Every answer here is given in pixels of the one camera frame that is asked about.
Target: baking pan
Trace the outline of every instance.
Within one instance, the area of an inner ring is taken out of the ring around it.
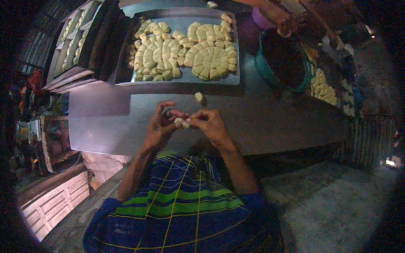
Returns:
[[[117,66],[115,84],[121,86],[127,85],[157,85],[157,84],[181,84],[181,85],[190,85],[190,84],[216,84],[216,85],[239,85],[239,47],[238,47],[238,34],[236,27],[236,19],[233,13],[228,13],[229,16],[233,18],[232,24],[232,44],[237,53],[237,70],[235,73],[228,73],[222,78],[202,81],[198,77],[192,74],[192,68],[187,68],[185,66],[180,66],[180,71],[182,72],[182,78],[173,79],[171,81],[141,81],[134,82],[135,71],[127,67],[127,57],[129,56],[129,46],[134,42],[133,34],[136,32],[139,27],[139,18],[145,17],[146,19],[152,19],[154,22],[165,22],[171,29],[171,34],[173,31],[178,30],[185,35],[187,35],[188,27],[194,23],[199,22],[201,24],[221,24],[221,15],[224,11],[213,10],[213,9],[203,9],[203,8],[190,8],[190,7],[179,7],[179,8],[168,8],[168,9],[159,9],[153,11],[145,11],[137,13],[132,19],[132,25],[129,29],[124,46],[121,50],[119,62]]]

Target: person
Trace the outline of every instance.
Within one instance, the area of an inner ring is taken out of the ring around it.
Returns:
[[[283,252],[276,206],[264,201],[219,111],[163,113],[175,104],[157,105],[117,198],[103,202],[85,231],[85,252]],[[234,192],[221,183],[215,159],[155,158],[181,128],[176,118],[200,129],[218,149]]]

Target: hand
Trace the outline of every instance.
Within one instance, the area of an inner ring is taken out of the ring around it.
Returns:
[[[182,113],[175,109],[169,109],[162,114],[165,107],[174,105],[176,105],[176,103],[169,100],[158,103],[158,106],[150,119],[146,138],[140,148],[141,152],[159,152],[166,146],[172,133],[176,131],[176,129],[181,128],[181,123],[175,125],[174,120],[176,118],[187,118],[187,113]]]
[[[201,109],[186,119],[186,122],[194,128],[199,128],[220,151],[234,147],[220,111],[217,109],[212,111]]]

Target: finger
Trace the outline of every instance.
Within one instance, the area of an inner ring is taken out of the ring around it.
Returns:
[[[173,101],[170,101],[170,100],[160,101],[158,103],[158,106],[156,106],[155,114],[161,114],[165,107],[175,106],[175,105],[176,105],[176,103],[174,103]]]
[[[179,110],[176,110],[176,109],[167,110],[166,115],[168,118],[170,118],[172,116],[175,116],[176,118],[185,118],[186,117],[185,113],[183,113]]]
[[[187,122],[190,126],[195,127],[195,128],[199,128],[199,129],[201,129],[201,130],[205,130],[205,128],[206,128],[206,126],[207,126],[207,122],[206,122],[206,121],[200,120],[200,119],[198,119],[198,118],[196,118],[196,117],[187,119],[186,122]]]
[[[211,111],[208,109],[200,109],[198,112],[191,115],[190,118],[197,118],[197,119],[208,118],[208,115],[210,114],[210,112]]]
[[[172,135],[172,133],[174,131],[176,131],[177,128],[180,128],[180,127],[181,127],[181,123],[169,124],[169,125],[165,126],[164,128],[161,128],[162,135],[168,137],[168,136]]]

